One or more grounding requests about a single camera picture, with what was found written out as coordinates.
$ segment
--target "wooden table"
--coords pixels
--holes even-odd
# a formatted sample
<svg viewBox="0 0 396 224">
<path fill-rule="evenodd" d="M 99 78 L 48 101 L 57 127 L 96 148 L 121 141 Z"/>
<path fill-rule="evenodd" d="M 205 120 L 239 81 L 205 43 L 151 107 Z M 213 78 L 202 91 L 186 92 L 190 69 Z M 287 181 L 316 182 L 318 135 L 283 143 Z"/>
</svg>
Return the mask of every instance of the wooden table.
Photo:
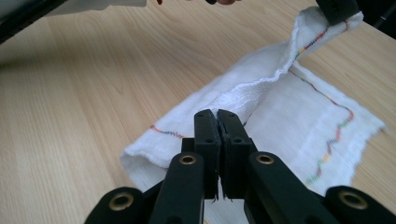
<svg viewBox="0 0 396 224">
<path fill-rule="evenodd" d="M 0 222 L 82 223 L 133 184 L 119 155 L 315 1 L 164 1 L 42 19 L 0 46 Z M 301 60 L 388 128 L 353 186 L 396 213 L 396 41 L 367 24 Z"/>
</svg>

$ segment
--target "white cloth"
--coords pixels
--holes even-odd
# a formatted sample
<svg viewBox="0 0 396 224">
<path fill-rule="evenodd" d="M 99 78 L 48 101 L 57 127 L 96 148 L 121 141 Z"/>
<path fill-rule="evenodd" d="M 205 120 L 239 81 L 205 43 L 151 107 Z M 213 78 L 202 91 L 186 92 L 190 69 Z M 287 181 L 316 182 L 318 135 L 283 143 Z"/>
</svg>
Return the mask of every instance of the white cloth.
<svg viewBox="0 0 396 224">
<path fill-rule="evenodd" d="M 120 159 L 133 182 L 146 190 L 161 181 L 163 168 L 180 152 L 181 137 L 194 137 L 193 115 L 221 108 L 246 123 L 258 150 L 278 155 L 313 191 L 350 185 L 366 141 L 385 124 L 296 60 L 361 20 L 358 13 L 329 27 L 318 7 L 302 11 L 289 41 L 242 58 L 125 148 Z M 205 220 L 247 223 L 237 200 L 206 202 Z"/>
</svg>

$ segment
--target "folded cloth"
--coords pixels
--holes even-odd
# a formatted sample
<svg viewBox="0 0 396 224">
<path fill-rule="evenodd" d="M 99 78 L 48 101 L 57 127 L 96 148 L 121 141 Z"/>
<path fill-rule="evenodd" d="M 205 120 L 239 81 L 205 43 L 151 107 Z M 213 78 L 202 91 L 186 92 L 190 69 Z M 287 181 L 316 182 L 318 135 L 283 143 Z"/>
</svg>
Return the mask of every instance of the folded cloth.
<svg viewBox="0 0 396 224">
<path fill-rule="evenodd" d="M 313 191 L 350 185 L 366 141 L 385 124 L 297 60 L 361 21 L 358 13 L 329 26 L 318 7 L 302 11 L 289 41 L 245 56 L 125 148 L 120 159 L 133 182 L 147 190 L 163 180 L 181 138 L 194 137 L 193 115 L 209 108 L 237 114 L 258 150 L 278 155 Z M 237 200 L 206 202 L 205 220 L 247 223 Z"/>
</svg>

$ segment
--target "multicolored stitched line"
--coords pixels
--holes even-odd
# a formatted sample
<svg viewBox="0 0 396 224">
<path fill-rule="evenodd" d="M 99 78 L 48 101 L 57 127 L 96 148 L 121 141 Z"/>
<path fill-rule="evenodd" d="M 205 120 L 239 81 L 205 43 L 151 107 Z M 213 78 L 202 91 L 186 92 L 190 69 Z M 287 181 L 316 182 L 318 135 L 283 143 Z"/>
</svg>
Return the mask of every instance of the multicolored stitched line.
<svg viewBox="0 0 396 224">
<path fill-rule="evenodd" d="M 151 125 L 151 126 L 150 126 L 150 129 L 153 130 L 153 131 L 155 131 L 155 132 L 157 132 L 157 133 L 163 133 L 163 134 L 172 135 L 172 136 L 174 136 L 174 137 L 176 137 L 176 138 L 180 138 L 180 139 L 186 137 L 186 136 L 184 136 L 184 135 L 181 135 L 181 134 L 178 133 L 178 132 L 162 131 L 162 130 L 158 129 L 157 127 L 155 127 L 155 125 Z"/>
<path fill-rule="evenodd" d="M 349 22 L 348 21 L 344 21 L 344 23 L 346 24 L 346 29 L 343 31 L 347 31 L 349 29 Z M 324 30 L 322 33 L 318 34 L 314 40 L 312 40 L 311 42 L 309 42 L 309 44 L 307 44 L 305 47 L 303 47 L 302 49 L 300 49 L 297 52 L 297 55 L 294 59 L 297 59 L 298 56 L 300 56 L 302 53 L 304 53 L 306 50 L 308 50 L 311 46 L 313 46 L 316 42 L 318 42 L 318 40 L 320 40 L 321 38 L 323 38 L 324 35 L 326 35 L 327 31 L 329 30 L 329 27 L 326 28 L 326 30 Z"/>
<path fill-rule="evenodd" d="M 308 80 L 297 76 L 296 74 L 294 74 L 297 78 L 299 78 L 300 80 L 302 80 L 303 82 L 306 82 L 307 84 L 309 84 L 316 92 L 320 93 L 322 96 L 326 97 L 330 102 L 332 102 L 332 104 L 345 109 L 348 112 L 348 117 L 343 120 L 341 123 L 337 124 L 337 129 L 335 131 L 335 137 L 326 141 L 326 147 L 327 147 L 327 151 L 326 153 L 323 155 L 323 157 L 321 159 L 318 160 L 317 162 L 317 170 L 315 172 L 314 175 L 312 175 L 311 177 L 307 178 L 305 180 L 305 184 L 307 186 L 312 185 L 313 183 L 315 183 L 321 176 L 322 176 L 322 165 L 324 163 L 326 163 L 330 157 L 332 156 L 332 145 L 338 143 L 341 141 L 342 138 L 342 129 L 345 128 L 350 122 L 352 122 L 352 120 L 355 118 L 355 114 L 353 113 L 353 111 L 351 109 L 349 109 L 348 107 L 344 106 L 344 105 L 339 105 L 338 103 L 336 103 L 332 98 L 330 98 L 328 95 L 324 94 L 322 91 L 319 91 L 314 84 L 310 83 Z"/>
</svg>

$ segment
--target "wood grain surface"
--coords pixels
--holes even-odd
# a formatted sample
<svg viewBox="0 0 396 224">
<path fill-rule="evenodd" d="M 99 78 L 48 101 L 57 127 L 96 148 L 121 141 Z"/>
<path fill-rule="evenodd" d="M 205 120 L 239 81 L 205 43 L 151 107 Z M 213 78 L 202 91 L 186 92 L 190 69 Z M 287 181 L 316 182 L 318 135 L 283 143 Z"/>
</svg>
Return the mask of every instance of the wood grain surface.
<svg viewBox="0 0 396 224">
<path fill-rule="evenodd" d="M 243 55 L 289 38 L 315 1 L 157 6 L 39 20 L 0 46 L 0 223 L 82 223 L 133 183 L 119 155 Z M 301 64 L 387 124 L 353 186 L 396 213 L 396 41 L 367 24 Z"/>
</svg>

